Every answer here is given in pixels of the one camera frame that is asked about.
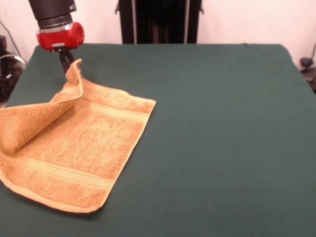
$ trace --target cable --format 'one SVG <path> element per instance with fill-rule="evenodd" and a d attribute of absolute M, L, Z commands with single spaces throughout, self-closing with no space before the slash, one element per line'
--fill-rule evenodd
<path fill-rule="evenodd" d="M 21 56 L 16 55 L 16 54 L 14 54 L 14 53 L 9 53 L 9 54 L 2 55 L 2 56 L 0 57 L 0 60 L 1 60 L 2 58 L 6 58 L 6 57 L 14 57 L 16 60 L 18 60 L 19 62 L 23 63 L 25 66 L 27 65 L 27 62 L 26 62 Z"/>
<path fill-rule="evenodd" d="M 20 53 L 18 47 L 16 46 L 15 41 L 13 40 L 13 37 L 12 37 L 10 31 L 7 29 L 7 27 L 5 27 L 4 23 L 3 23 L 1 20 L 0 20 L 0 24 L 1 24 L 2 27 L 5 29 L 5 31 L 7 31 L 7 33 L 9 34 L 9 37 L 10 37 L 10 39 L 11 39 L 11 41 L 12 41 L 12 43 L 13 43 L 15 49 L 16 49 L 16 51 L 17 51 L 18 54 L 21 56 L 21 53 Z"/>

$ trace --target green felt surface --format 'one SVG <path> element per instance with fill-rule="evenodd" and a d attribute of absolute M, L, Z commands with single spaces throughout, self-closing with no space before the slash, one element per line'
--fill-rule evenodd
<path fill-rule="evenodd" d="M 0 185 L 1 236 L 315 237 L 316 98 L 279 45 L 102 45 L 87 79 L 157 101 L 105 206 L 68 214 Z M 9 106 L 65 78 L 36 48 Z"/>

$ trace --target black cable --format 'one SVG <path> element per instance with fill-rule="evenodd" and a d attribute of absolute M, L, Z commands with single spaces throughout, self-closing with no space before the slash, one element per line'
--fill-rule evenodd
<path fill-rule="evenodd" d="M 316 51 L 316 43 L 314 44 L 314 49 L 313 49 L 313 52 L 312 52 L 312 56 L 311 56 L 311 59 L 314 58 L 314 55 L 315 55 L 315 51 Z"/>
<path fill-rule="evenodd" d="M 22 57 L 22 55 L 21 55 L 21 53 L 20 53 L 18 47 L 17 47 L 16 44 L 15 44 L 15 41 L 13 40 L 13 37 L 12 37 L 10 31 L 7 29 L 7 27 L 5 27 L 4 23 L 3 23 L 1 20 L 0 20 L 0 24 L 1 24 L 2 27 L 5 29 L 5 31 L 7 31 L 7 33 L 9 34 L 9 37 L 10 37 L 10 39 L 11 39 L 11 41 L 12 41 L 12 43 L 13 43 L 15 49 L 16 49 L 16 51 L 18 52 L 19 56 Z"/>

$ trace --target green tablecloth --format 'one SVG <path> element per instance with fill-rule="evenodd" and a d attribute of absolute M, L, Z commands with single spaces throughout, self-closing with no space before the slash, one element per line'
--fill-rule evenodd
<path fill-rule="evenodd" d="M 1 236 L 315 237 L 316 98 L 279 45 L 103 45 L 83 75 L 157 105 L 105 206 L 69 214 L 0 186 Z M 9 106 L 65 78 L 36 48 Z"/>

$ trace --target black cylinder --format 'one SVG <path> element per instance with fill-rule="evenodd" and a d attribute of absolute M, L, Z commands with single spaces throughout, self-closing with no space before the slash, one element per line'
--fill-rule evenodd
<path fill-rule="evenodd" d="M 29 0 L 38 21 L 70 14 L 67 0 Z"/>

